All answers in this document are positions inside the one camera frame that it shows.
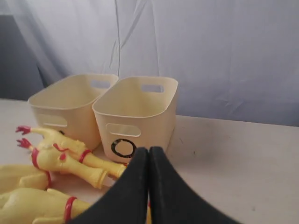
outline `cream plastic bin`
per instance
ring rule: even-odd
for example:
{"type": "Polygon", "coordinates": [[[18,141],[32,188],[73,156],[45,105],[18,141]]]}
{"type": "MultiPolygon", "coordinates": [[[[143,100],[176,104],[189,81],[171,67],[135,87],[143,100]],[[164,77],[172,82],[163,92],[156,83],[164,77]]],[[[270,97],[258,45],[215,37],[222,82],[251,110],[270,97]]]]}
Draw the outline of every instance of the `cream plastic bin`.
{"type": "Polygon", "coordinates": [[[39,126],[62,131],[93,150],[101,140],[92,105],[117,81],[108,74],[69,76],[31,96],[28,103],[39,126]]]}
{"type": "Polygon", "coordinates": [[[166,150],[175,126],[177,88],[172,78],[129,77],[100,97],[93,111],[106,156],[127,163],[137,147],[166,150]]]}

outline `bin handle cutout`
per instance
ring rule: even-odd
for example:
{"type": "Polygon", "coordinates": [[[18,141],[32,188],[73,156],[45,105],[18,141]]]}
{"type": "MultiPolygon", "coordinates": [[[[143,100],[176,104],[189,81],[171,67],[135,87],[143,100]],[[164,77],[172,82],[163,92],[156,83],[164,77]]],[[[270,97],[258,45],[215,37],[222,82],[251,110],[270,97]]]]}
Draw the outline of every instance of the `bin handle cutout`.
{"type": "Polygon", "coordinates": [[[98,89],[108,89],[111,83],[109,81],[91,80],[90,86],[98,89]]]}
{"type": "Polygon", "coordinates": [[[121,135],[127,137],[139,137],[141,135],[141,130],[133,125],[120,125],[108,123],[106,124],[106,129],[108,132],[114,135],[121,135]]]}
{"type": "Polygon", "coordinates": [[[141,90],[143,92],[157,92],[157,93],[163,93],[164,87],[162,85],[152,85],[152,84],[142,84],[141,90]]]}
{"type": "Polygon", "coordinates": [[[67,127],[67,121],[57,115],[38,114],[38,119],[46,126],[67,127]]]}

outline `white fabric backdrop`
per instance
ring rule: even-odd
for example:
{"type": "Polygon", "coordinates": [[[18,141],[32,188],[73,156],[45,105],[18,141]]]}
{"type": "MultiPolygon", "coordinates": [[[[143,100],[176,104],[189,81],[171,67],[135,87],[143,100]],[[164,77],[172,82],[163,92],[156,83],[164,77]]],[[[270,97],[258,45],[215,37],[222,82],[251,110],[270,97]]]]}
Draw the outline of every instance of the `white fabric backdrop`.
{"type": "Polygon", "coordinates": [[[298,0],[7,0],[50,82],[179,81],[178,114],[299,125],[298,0]]]}

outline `white table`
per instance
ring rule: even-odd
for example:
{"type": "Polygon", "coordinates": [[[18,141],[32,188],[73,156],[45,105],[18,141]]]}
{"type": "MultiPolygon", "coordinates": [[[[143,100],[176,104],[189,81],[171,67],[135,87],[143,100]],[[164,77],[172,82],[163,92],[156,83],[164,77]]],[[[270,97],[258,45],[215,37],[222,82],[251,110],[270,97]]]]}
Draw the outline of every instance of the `white table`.
{"type": "MultiPolygon", "coordinates": [[[[0,164],[30,164],[28,151],[17,147],[18,125],[36,125],[27,103],[0,100],[0,164]]],[[[238,221],[298,224],[298,147],[297,127],[177,116],[167,155],[199,195],[238,221]]],[[[108,190],[72,175],[57,177],[53,188],[91,203],[108,190]]]]}

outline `black circle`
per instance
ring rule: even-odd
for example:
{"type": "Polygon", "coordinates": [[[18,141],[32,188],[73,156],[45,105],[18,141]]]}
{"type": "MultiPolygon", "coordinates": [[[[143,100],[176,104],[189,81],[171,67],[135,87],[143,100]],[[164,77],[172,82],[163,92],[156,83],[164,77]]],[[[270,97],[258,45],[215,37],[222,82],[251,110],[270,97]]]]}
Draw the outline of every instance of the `black circle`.
{"type": "Polygon", "coordinates": [[[136,150],[136,145],[134,144],[134,142],[128,140],[128,139],[117,139],[115,140],[114,142],[112,142],[111,144],[111,150],[114,154],[116,154],[117,156],[119,157],[122,157],[122,158],[132,158],[134,153],[135,153],[135,150],[136,150]],[[116,146],[118,145],[118,143],[122,142],[122,141],[126,141],[128,143],[130,143],[132,145],[132,153],[131,154],[128,154],[128,155],[123,155],[119,152],[116,151],[116,146]]]}

